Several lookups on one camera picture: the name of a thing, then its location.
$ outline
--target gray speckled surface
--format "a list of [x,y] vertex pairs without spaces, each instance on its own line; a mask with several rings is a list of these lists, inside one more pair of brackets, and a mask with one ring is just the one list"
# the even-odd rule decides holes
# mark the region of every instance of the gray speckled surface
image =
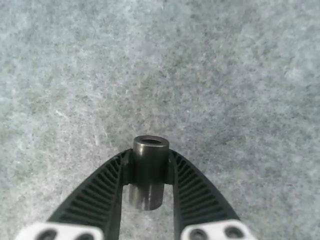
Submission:
[[[319,12],[319,0],[0,1],[0,239],[142,134],[168,138],[259,239],[320,239]],[[172,200],[167,187],[145,214],[124,200],[120,239],[172,239]]]

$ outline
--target screw hole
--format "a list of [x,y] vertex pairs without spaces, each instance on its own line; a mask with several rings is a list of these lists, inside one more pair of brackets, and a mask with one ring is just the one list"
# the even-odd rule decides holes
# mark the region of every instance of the screw hole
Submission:
[[194,229],[190,233],[190,240],[207,240],[207,234],[201,229]]
[[53,229],[47,229],[40,233],[36,240],[54,240],[56,238],[57,232]]
[[75,240],[94,240],[94,236],[91,234],[85,233],[78,236]]
[[145,144],[161,144],[160,141],[154,139],[142,139],[141,142]]
[[224,232],[225,235],[231,239],[241,239],[244,237],[243,232],[239,228],[234,226],[227,227]]

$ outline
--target metal cylinder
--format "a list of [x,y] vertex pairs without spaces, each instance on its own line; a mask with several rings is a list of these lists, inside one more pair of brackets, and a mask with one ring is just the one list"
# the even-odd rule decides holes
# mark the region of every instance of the metal cylinder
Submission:
[[158,136],[138,136],[133,140],[132,157],[129,202],[139,210],[155,210],[163,201],[169,142]]

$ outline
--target dark metal tube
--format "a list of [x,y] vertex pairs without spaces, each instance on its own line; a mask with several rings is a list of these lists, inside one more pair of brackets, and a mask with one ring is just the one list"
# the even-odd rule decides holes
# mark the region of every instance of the dark metal tube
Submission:
[[169,142],[158,136],[138,136],[133,140],[133,183],[129,202],[140,210],[161,206],[164,196]]

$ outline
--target cylinder opening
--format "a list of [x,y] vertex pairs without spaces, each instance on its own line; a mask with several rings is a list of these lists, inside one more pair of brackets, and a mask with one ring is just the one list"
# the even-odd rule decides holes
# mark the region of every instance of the cylinder opening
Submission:
[[141,142],[145,143],[145,144],[161,144],[160,141],[158,140],[154,140],[154,139],[142,139]]

